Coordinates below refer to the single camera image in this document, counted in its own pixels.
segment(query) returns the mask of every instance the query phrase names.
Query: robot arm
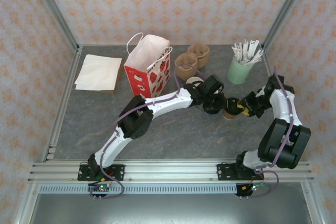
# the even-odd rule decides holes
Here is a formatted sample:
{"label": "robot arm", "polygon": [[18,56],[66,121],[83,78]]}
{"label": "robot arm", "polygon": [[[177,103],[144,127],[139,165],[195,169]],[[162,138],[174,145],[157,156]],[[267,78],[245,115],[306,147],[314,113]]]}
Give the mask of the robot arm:
{"label": "robot arm", "polygon": [[[284,78],[281,76],[279,78],[283,83]],[[280,168],[293,169],[297,166],[306,147],[310,130],[302,126],[296,115],[293,87],[283,86],[292,104],[294,124],[289,136],[289,143],[281,151],[276,164]],[[88,162],[93,174],[96,176],[100,173],[100,166],[101,168],[111,166],[123,148],[133,139],[144,135],[151,121],[159,115],[201,104],[207,113],[218,113],[226,104],[226,98],[221,93],[223,88],[221,80],[216,75],[212,75],[197,87],[193,84],[186,84],[179,91],[161,97],[151,99],[134,97],[120,116],[122,118],[123,115],[133,111],[118,122],[115,132],[103,148],[90,156]],[[237,103],[237,107],[247,116],[256,115],[259,118],[265,109],[273,108],[274,111],[274,121],[262,138],[258,150],[239,154],[236,163],[232,165],[229,172],[234,173],[237,179],[250,179],[255,169],[261,166],[265,167],[273,162],[281,141],[283,141],[283,136],[288,130],[290,122],[288,106],[286,97],[274,75],[269,77],[267,84],[257,94],[251,92]]]}
{"label": "robot arm", "polygon": [[242,165],[251,169],[271,164],[279,148],[284,141],[290,125],[290,117],[293,117],[293,127],[289,134],[289,141],[281,151],[276,165],[280,168],[294,169],[302,156],[302,153],[310,138],[310,130],[302,126],[294,105],[294,88],[283,84],[284,77],[279,76],[289,98],[292,113],[290,113],[287,97],[280,89],[280,85],[275,75],[268,78],[267,84],[259,90],[257,94],[251,92],[247,97],[238,103],[238,107],[243,109],[247,116],[256,115],[261,117],[264,110],[273,108],[274,120],[262,138],[258,150],[247,152]]}
{"label": "robot arm", "polygon": [[144,135],[152,120],[159,115],[201,104],[208,113],[218,112],[225,102],[224,94],[220,93],[223,88],[221,80],[216,75],[212,75],[198,86],[186,84],[176,92],[157,98],[134,97],[121,112],[120,118],[129,111],[134,111],[118,122],[110,139],[88,159],[94,176],[100,173],[100,166],[102,168],[111,166],[125,146],[133,139]]}
{"label": "robot arm", "polygon": [[125,148],[129,142],[131,142],[133,139],[139,138],[147,131],[151,121],[154,118],[173,110],[188,108],[192,101],[193,100],[191,99],[190,93],[184,88],[180,89],[178,95],[176,95],[176,92],[173,92],[161,97],[150,99],[142,99],[140,96],[134,97],[120,115],[126,113],[132,108],[137,107],[141,103],[149,105],[141,111],[135,111],[133,114],[130,114],[121,121],[105,145],[99,151],[93,154],[94,160],[92,159],[93,156],[90,157],[89,164],[91,165],[91,169],[93,168],[99,172],[99,168],[96,167],[96,164],[100,164],[100,158],[103,152],[105,152],[105,154],[103,155],[102,159],[102,167],[106,168],[112,165],[116,156],[122,151],[122,149]]}

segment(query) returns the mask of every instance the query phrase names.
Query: cup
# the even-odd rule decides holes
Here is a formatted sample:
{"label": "cup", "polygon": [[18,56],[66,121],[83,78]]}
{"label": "cup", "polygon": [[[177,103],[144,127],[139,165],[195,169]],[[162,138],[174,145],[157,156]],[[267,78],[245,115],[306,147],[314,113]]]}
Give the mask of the cup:
{"label": "cup", "polygon": [[233,84],[243,84],[252,67],[253,65],[243,66],[239,64],[235,57],[233,57],[229,71],[227,72],[227,79]]}
{"label": "cup", "polygon": [[197,76],[193,76],[187,80],[187,83],[194,83],[194,82],[196,82],[195,86],[197,87],[201,82],[203,82],[203,79]]}
{"label": "cup", "polygon": [[238,98],[228,98],[223,109],[223,116],[225,119],[231,120],[239,115],[243,110],[237,107],[239,102]]}

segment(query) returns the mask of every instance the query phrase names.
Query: paper towel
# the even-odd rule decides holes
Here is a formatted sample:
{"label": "paper towel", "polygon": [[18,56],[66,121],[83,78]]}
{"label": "paper towel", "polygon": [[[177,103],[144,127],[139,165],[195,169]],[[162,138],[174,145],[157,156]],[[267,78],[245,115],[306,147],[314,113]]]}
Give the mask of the paper towel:
{"label": "paper towel", "polygon": [[121,58],[86,55],[75,81],[77,90],[114,90]]}

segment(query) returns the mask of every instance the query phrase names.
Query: red and white paper bag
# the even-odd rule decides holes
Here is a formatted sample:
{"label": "red and white paper bag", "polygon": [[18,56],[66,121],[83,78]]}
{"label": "red and white paper bag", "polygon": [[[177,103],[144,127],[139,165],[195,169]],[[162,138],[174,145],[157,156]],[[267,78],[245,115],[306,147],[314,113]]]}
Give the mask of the red and white paper bag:
{"label": "red and white paper bag", "polygon": [[[128,51],[129,42],[141,34],[141,39],[131,53]],[[134,95],[152,98],[160,95],[170,77],[169,40],[143,33],[134,35],[127,43],[129,56],[124,64],[125,71]]]}

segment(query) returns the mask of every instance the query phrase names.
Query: wall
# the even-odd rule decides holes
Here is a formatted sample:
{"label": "wall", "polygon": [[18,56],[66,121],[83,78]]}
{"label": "wall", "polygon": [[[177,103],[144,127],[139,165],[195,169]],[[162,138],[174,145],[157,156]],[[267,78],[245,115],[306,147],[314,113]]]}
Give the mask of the wall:
{"label": "wall", "polygon": [[126,44],[136,33],[172,44],[264,40],[285,0],[56,0],[80,44]]}
{"label": "wall", "polygon": [[298,0],[268,57],[294,86],[296,106],[312,136],[305,157],[336,220],[336,0]]}
{"label": "wall", "polygon": [[50,138],[73,52],[43,0],[0,0],[0,216],[13,223]]}

